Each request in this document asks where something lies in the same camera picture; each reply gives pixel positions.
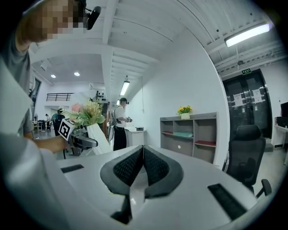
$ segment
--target ceiling light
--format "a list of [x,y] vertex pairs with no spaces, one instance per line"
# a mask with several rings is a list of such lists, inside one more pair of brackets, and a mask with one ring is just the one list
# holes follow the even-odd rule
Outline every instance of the ceiling light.
[[252,38],[256,35],[266,33],[270,30],[270,25],[269,24],[261,24],[257,25],[255,27],[250,27],[247,30],[241,31],[239,33],[236,33],[228,38],[226,38],[224,41],[227,45],[227,47],[230,47],[232,45],[235,45],[241,41],[244,41],[248,38]]
[[121,93],[120,93],[121,96],[124,96],[124,95],[125,95],[126,90],[128,89],[129,84],[130,84],[129,81],[124,81],[124,84],[123,84],[123,86],[122,86],[122,90],[121,90]]

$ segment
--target flower pot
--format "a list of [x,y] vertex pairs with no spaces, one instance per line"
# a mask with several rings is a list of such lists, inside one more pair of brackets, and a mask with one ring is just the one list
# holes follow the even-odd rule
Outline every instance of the flower pot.
[[87,126],[88,137],[98,142],[98,146],[92,148],[96,155],[112,152],[110,145],[98,124]]
[[190,119],[190,114],[189,113],[181,113],[181,119],[182,120]]

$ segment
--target glass door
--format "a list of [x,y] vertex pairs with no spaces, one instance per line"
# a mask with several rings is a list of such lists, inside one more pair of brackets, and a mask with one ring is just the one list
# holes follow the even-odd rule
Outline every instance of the glass door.
[[256,124],[263,137],[271,138],[271,109],[260,71],[223,82],[230,113],[230,139],[238,126]]

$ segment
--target paper notice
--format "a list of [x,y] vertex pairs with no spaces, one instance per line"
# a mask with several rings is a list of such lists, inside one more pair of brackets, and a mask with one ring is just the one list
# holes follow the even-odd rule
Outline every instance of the paper notice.
[[252,90],[254,95],[254,102],[260,103],[262,102],[262,96],[259,89]]
[[234,97],[234,102],[235,102],[235,106],[242,106],[243,105],[243,101],[242,101],[242,97],[241,94],[233,94]]

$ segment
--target gray t-shirt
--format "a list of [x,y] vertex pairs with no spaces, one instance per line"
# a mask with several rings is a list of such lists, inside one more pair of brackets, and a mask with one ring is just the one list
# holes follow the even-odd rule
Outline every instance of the gray t-shirt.
[[[8,38],[1,52],[2,58],[7,65],[12,76],[19,83],[21,88],[29,94],[30,86],[30,57],[28,50],[19,52],[16,49],[15,31]],[[32,120],[30,109],[28,109],[25,117],[18,130],[19,135],[32,131]]]

